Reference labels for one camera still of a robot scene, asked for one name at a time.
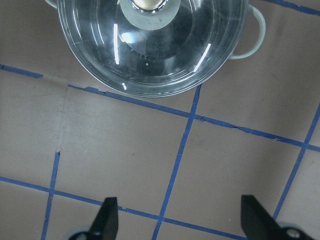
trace white pot handle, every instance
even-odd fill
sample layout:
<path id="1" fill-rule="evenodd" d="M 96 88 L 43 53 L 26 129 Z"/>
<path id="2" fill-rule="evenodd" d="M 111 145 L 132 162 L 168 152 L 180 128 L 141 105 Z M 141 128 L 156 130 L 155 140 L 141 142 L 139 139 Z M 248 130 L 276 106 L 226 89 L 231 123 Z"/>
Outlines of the white pot handle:
<path id="1" fill-rule="evenodd" d="M 252 54 L 254 54 L 261 46 L 262 42 L 264 41 L 265 35 L 266 35 L 266 21 L 264 16 L 262 15 L 262 13 L 256 9 L 254 6 L 252 5 L 248 5 L 248 12 L 253 14 L 253 16 L 256 18 L 256 20 L 259 23 L 259 36 L 258 39 L 255 43 L 255 45 L 253 46 L 253 48 L 241 55 L 234 55 L 233 53 L 229 56 L 229 59 L 234 60 L 234 59 L 244 59 L 246 57 L 251 56 Z"/>
<path id="2" fill-rule="evenodd" d="M 45 2 L 46 2 L 47 4 L 49 4 L 51 7 L 55 8 L 55 9 L 58 8 L 58 6 L 57 6 L 57 1 L 55 1 L 55 0 L 45 0 Z"/>

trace gray floor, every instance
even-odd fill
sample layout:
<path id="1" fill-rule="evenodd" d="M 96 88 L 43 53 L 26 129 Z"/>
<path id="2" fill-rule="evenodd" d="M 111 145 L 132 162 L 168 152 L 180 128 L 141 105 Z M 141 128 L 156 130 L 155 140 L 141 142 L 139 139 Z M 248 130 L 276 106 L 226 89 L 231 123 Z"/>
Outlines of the gray floor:
<path id="1" fill-rule="evenodd" d="M 44 0 L 1 1 L 1 240 L 63 239 L 111 196 L 118 240 L 241 240 L 242 194 L 320 239 L 320 16 L 250 3 L 267 23 L 258 52 L 140 101 L 82 68 Z M 237 53 L 257 31 L 249 16 Z"/>

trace blue tape line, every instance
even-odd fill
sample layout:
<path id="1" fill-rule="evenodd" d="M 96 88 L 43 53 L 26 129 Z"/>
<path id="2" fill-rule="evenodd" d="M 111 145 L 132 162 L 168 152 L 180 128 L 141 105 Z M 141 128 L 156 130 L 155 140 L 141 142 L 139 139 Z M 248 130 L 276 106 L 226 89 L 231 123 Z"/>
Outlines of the blue tape line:
<path id="1" fill-rule="evenodd" d="M 50 181 L 50 192 L 49 192 L 49 196 L 48 196 L 48 201 L 46 203 L 41 240 L 46 240 L 46 237 L 47 237 L 47 231 L 48 231 L 50 213 L 51 213 L 51 207 L 52 207 L 52 200 L 54 198 L 54 190 L 55 190 L 55 186 L 56 186 L 57 172 L 58 172 L 58 167 L 59 167 L 59 160 L 60 160 L 60 152 L 57 152 L 54 156 L 51 181 Z"/>
<path id="2" fill-rule="evenodd" d="M 263 131 L 259 131 L 259 130 L 250 129 L 248 127 L 236 126 L 231 123 L 217 120 L 217 119 L 210 118 L 210 117 L 206 117 L 206 116 L 195 115 L 194 119 L 196 119 L 198 121 L 202 121 L 202 122 L 211 123 L 211 124 L 214 124 L 217 126 L 225 127 L 225 128 L 238 129 L 246 134 L 252 134 L 252 135 L 259 136 L 259 137 L 263 137 L 263 138 L 267 138 L 267 139 L 271 139 L 271 140 L 276 140 L 279 142 L 295 145 L 298 147 L 302 147 L 304 145 L 303 142 L 300 142 L 297 140 L 293 140 L 290 138 L 286 138 L 283 136 L 279 136 L 279 135 L 275 135 L 275 134 L 271 134 L 271 133 L 267 133 L 267 132 L 263 132 Z"/>
<path id="3" fill-rule="evenodd" d="M 308 145 L 308 149 L 312 151 L 320 152 L 320 146 Z"/>
<path id="4" fill-rule="evenodd" d="M 306 7 L 306 6 L 296 5 L 292 2 L 283 1 L 283 0 L 264 0 L 264 1 L 274 3 L 274 4 L 279 4 L 281 6 L 297 10 L 297 11 L 302 12 L 304 14 L 320 16 L 320 11 Z"/>
<path id="5" fill-rule="evenodd" d="M 54 191 L 53 192 L 55 195 L 59 195 L 68 199 L 74 199 L 74 200 L 79 200 L 81 202 L 85 202 L 85 203 L 89 203 L 89 204 L 94 204 L 94 205 L 98 205 L 101 206 L 102 205 L 102 201 L 97 201 L 91 198 L 87 198 L 87 197 L 83 197 L 83 196 L 78 196 L 75 194 L 71 194 L 71 193 L 67 193 L 67 192 L 63 192 L 63 191 Z"/>
<path id="6" fill-rule="evenodd" d="M 57 173 L 59 167 L 59 160 L 60 160 L 60 152 L 57 152 L 54 156 L 54 163 L 51 175 L 51 182 L 50 182 L 50 189 L 55 189 L 56 180 L 57 180 Z"/>
<path id="7" fill-rule="evenodd" d="M 14 180 L 14 179 L 3 177 L 3 176 L 0 176 L 0 181 L 5 182 L 5 183 L 9 183 L 9 184 L 18 185 L 21 187 L 26 187 L 29 189 L 39 190 L 39 191 L 46 192 L 46 193 L 50 192 L 49 188 L 47 188 L 47 187 L 43 187 L 43 186 L 39 186 L 39 185 L 35 185 L 35 184 L 23 182 L 23 181 Z"/>
<path id="8" fill-rule="evenodd" d="M 12 72 L 12 73 L 20 74 L 20 75 L 25 75 L 25 76 L 35 78 L 35 79 L 40 79 L 43 77 L 43 75 L 40 73 L 23 70 L 23 69 L 16 68 L 13 66 L 7 66 L 7 65 L 0 64 L 0 69 L 4 70 L 4 71 Z"/>
<path id="9" fill-rule="evenodd" d="M 117 99 L 117 100 L 124 101 L 124 102 L 131 103 L 131 104 L 136 104 L 136 105 L 144 106 L 147 108 L 156 109 L 156 110 L 159 110 L 162 112 L 179 115 L 179 116 L 185 117 L 185 118 L 188 118 L 190 115 L 188 112 L 185 112 L 185 111 L 177 110 L 177 109 L 174 109 L 171 107 L 162 106 L 159 104 L 155 104 L 155 103 L 151 103 L 151 102 L 147 102 L 147 101 L 143 101 L 143 100 L 138 100 L 138 99 L 135 99 L 132 97 L 123 96 L 123 95 L 109 92 L 109 91 L 107 91 L 107 92 L 99 91 L 97 88 L 90 87 L 90 86 L 82 88 L 82 87 L 73 86 L 73 85 L 69 84 L 68 87 L 82 90 L 82 91 L 86 91 L 86 92 L 93 93 L 93 94 L 98 94 L 98 95 L 109 97 L 112 99 Z"/>
<path id="10" fill-rule="evenodd" d="M 49 193 L 48 201 L 46 203 L 46 209 L 45 209 L 45 215 L 44 215 L 44 223 L 42 228 L 42 234 L 41 234 L 41 240 L 46 240 L 47 237 L 47 231 L 49 226 L 49 219 L 50 219 L 50 213 L 51 213 L 51 206 L 52 206 L 52 200 L 54 198 L 54 195 L 52 192 Z"/>
<path id="11" fill-rule="evenodd" d="M 314 115 L 314 118 L 312 120 L 312 123 L 311 123 L 311 126 L 309 128 L 309 131 L 308 131 L 308 133 L 307 133 L 307 135 L 305 137 L 303 146 L 301 147 L 300 153 L 299 153 L 299 155 L 297 157 L 297 160 L 295 161 L 295 164 L 293 166 L 293 169 L 291 171 L 289 179 L 286 182 L 286 185 L 285 185 L 284 190 L 283 190 L 283 192 L 281 194 L 280 200 L 279 200 L 279 202 L 278 202 L 278 204 L 277 204 L 277 206 L 275 208 L 275 211 L 273 213 L 273 218 L 275 220 L 279 216 L 280 210 L 281 210 L 282 206 L 285 203 L 285 200 L 287 198 L 288 192 L 289 192 L 289 190 L 291 188 L 291 185 L 292 185 L 292 183 L 293 183 L 293 181 L 295 179 L 295 176 L 296 176 L 296 174 L 298 172 L 298 169 L 299 169 L 300 164 L 302 162 L 302 159 L 304 157 L 305 151 L 308 148 L 308 145 L 309 145 L 309 142 L 311 140 L 311 137 L 312 137 L 312 135 L 313 135 L 313 133 L 314 133 L 314 131 L 316 129 L 317 123 L 319 121 L 319 117 L 320 117 L 320 104 L 318 105 L 318 108 L 317 108 L 316 113 Z"/>
<path id="12" fill-rule="evenodd" d="M 162 203 L 162 207 L 161 207 L 161 210 L 160 210 L 159 220 L 158 220 L 158 223 L 157 223 L 157 225 L 156 225 L 156 227 L 154 229 L 153 235 L 152 235 L 152 240 L 156 240 L 157 239 L 160 227 L 162 225 L 162 221 L 164 220 L 164 216 L 165 216 L 165 213 L 166 213 L 166 210 L 167 210 L 167 207 L 168 207 L 169 199 L 170 199 L 170 196 L 171 196 L 171 193 L 172 193 L 175 181 L 176 181 L 176 177 L 177 177 L 177 174 L 178 174 L 178 170 L 179 170 L 179 167 L 180 167 L 180 163 L 181 163 L 181 160 L 182 160 L 182 155 L 184 153 L 185 146 L 186 146 L 186 143 L 187 143 L 187 140 L 188 140 L 188 136 L 189 136 L 189 133 L 190 133 L 190 130 L 191 130 L 191 126 L 192 126 L 192 123 L 193 123 L 193 120 L 194 120 L 194 117 L 195 117 L 195 114 L 196 114 L 196 110 L 197 110 L 197 106 L 198 106 L 198 102 L 199 102 L 199 98 L 200 98 L 200 91 L 201 91 L 201 85 L 199 85 L 196 88 L 196 91 L 195 91 L 195 94 L 194 94 L 194 98 L 193 98 L 193 101 L 192 101 L 192 107 L 191 107 L 191 111 L 190 111 L 190 116 L 189 116 L 188 121 L 186 123 L 185 130 L 184 130 L 181 142 L 180 142 L 180 147 L 179 147 L 178 153 L 177 153 L 176 158 L 175 158 L 172 174 L 171 174 L 171 177 L 170 177 L 170 180 L 169 180 L 169 184 L 168 184 L 168 187 L 166 189 L 166 193 L 165 193 L 164 200 L 163 200 L 163 203 Z"/>
<path id="13" fill-rule="evenodd" d="M 122 208 L 121 206 L 119 206 L 118 209 L 119 209 L 119 211 L 124 212 L 124 213 L 134 214 L 134 215 L 138 215 L 138 216 L 145 217 L 148 219 L 159 220 L 158 215 L 146 213 L 143 211 L 137 211 L 137 210 L 133 210 L 133 209 L 129 209 L 129 208 Z"/>
<path id="14" fill-rule="evenodd" d="M 207 227 L 203 227 L 203 226 L 198 226 L 198 225 L 186 223 L 186 222 L 183 222 L 183 221 L 177 221 L 177 220 L 173 220 L 173 219 L 170 219 L 170 218 L 165 218 L 163 221 L 166 222 L 166 223 L 169 223 L 169 224 L 174 224 L 174 225 L 178 225 L 178 226 L 181 226 L 181 227 L 198 230 L 198 231 L 201 231 L 201 232 L 215 234 L 215 235 L 219 235 L 219 236 L 230 238 L 230 239 L 247 240 L 247 238 L 243 237 L 243 236 L 239 236 L 239 235 L 235 235 L 235 234 L 231 234 L 231 233 L 227 233 L 227 232 L 224 232 L 224 231 L 219 231 L 219 230 L 215 230 L 215 229 L 211 229 L 211 228 L 207 228 Z"/>

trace metal knob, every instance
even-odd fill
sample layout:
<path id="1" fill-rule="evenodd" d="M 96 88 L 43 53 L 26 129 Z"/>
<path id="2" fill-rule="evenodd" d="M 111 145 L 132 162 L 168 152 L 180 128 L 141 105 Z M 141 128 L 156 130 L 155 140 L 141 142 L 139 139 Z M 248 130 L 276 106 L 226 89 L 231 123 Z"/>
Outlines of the metal knob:
<path id="1" fill-rule="evenodd" d="M 152 11 L 162 7 L 167 0 L 132 0 L 134 5 L 144 11 Z"/>

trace cooking pot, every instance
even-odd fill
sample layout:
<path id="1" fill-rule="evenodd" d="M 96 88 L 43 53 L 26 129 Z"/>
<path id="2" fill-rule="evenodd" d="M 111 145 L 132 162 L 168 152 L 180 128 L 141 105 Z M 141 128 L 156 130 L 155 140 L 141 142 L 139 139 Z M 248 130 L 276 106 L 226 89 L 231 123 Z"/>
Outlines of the cooking pot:
<path id="1" fill-rule="evenodd" d="M 45 0 L 83 67 L 112 89 L 138 97 L 182 93 L 227 59 L 258 50 L 263 15 L 248 0 Z M 234 55 L 247 12 L 259 23 L 253 48 Z"/>

